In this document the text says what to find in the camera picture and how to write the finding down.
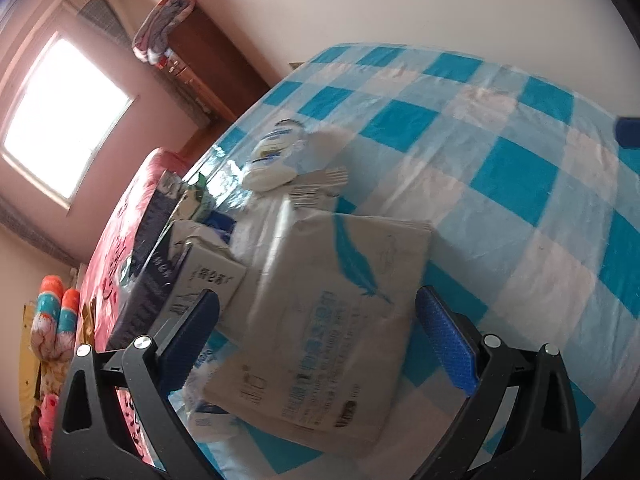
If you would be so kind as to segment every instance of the window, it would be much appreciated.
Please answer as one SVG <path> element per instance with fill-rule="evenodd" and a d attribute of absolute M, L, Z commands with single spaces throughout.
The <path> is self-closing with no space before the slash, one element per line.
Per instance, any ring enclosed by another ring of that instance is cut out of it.
<path fill-rule="evenodd" d="M 76 47 L 55 36 L 14 107 L 2 156 L 68 205 L 130 102 Z"/>

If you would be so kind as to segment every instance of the plastic bag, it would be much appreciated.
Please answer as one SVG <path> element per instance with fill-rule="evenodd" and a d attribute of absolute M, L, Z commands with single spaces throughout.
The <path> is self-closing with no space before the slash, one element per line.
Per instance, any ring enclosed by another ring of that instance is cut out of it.
<path fill-rule="evenodd" d="M 431 228 L 288 208 L 278 224 L 242 348 L 204 397 L 267 433 L 364 455 L 396 389 Z"/>

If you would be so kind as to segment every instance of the wall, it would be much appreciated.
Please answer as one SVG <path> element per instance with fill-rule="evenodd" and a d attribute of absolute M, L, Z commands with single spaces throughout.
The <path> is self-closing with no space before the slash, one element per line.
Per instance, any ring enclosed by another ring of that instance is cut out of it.
<path fill-rule="evenodd" d="M 57 274 L 63 280 L 69 277 L 70 267 L 32 248 L 0 226 L 0 414 L 14 437 L 25 447 L 18 408 L 18 361 L 22 308 L 35 301 L 42 278 Z"/>
<path fill-rule="evenodd" d="M 640 113 L 640 50 L 610 0 L 199 0 L 271 84 L 345 41 L 468 52 Z"/>
<path fill-rule="evenodd" d="M 59 1 L 51 0 L 47 5 L 56 9 Z M 31 19 L 36 5 L 43 5 L 42 0 L 22 0 L 18 14 Z M 153 78 L 149 67 L 132 53 L 64 12 L 48 18 L 53 20 L 52 25 L 40 24 L 41 31 L 64 28 L 67 39 L 134 102 L 98 152 L 69 210 L 53 202 L 4 160 L 0 160 L 0 192 L 72 256 L 88 262 L 104 225 L 144 158 L 159 146 L 178 152 L 195 133 L 196 125 Z M 34 26 L 28 23 L 20 28 L 15 23 L 12 16 L 9 25 L 16 29 L 13 37 L 17 38 L 13 43 L 9 35 L 12 30 L 0 31 L 0 74 L 3 60 L 6 65 L 10 54 L 19 52 L 16 49 L 24 42 L 20 30 Z"/>

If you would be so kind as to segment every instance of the white container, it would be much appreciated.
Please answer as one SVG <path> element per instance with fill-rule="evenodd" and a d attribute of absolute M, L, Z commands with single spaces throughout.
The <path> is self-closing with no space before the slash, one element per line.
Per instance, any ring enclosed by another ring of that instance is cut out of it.
<path fill-rule="evenodd" d="M 298 172 L 284 162 L 304 145 L 304 136 L 304 127 L 299 122 L 293 119 L 277 122 L 252 151 L 251 162 L 242 170 L 242 187 L 267 192 L 296 178 Z"/>

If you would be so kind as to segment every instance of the metal screw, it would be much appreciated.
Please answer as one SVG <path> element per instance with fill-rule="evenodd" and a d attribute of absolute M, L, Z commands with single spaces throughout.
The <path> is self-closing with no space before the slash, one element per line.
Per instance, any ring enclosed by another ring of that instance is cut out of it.
<path fill-rule="evenodd" d="M 497 335 L 489 334 L 484 336 L 484 344 L 489 348 L 498 348 L 502 344 L 500 338 Z"/>
<path fill-rule="evenodd" d="M 549 355 L 558 355 L 560 353 L 560 349 L 554 344 L 547 343 L 545 345 L 545 352 Z"/>
<path fill-rule="evenodd" d="M 133 342 L 133 346 L 142 350 L 151 345 L 151 338 L 148 335 L 141 335 Z"/>
<path fill-rule="evenodd" d="M 91 345 L 83 344 L 78 347 L 76 350 L 76 355 L 78 357 L 86 357 L 91 352 Z"/>

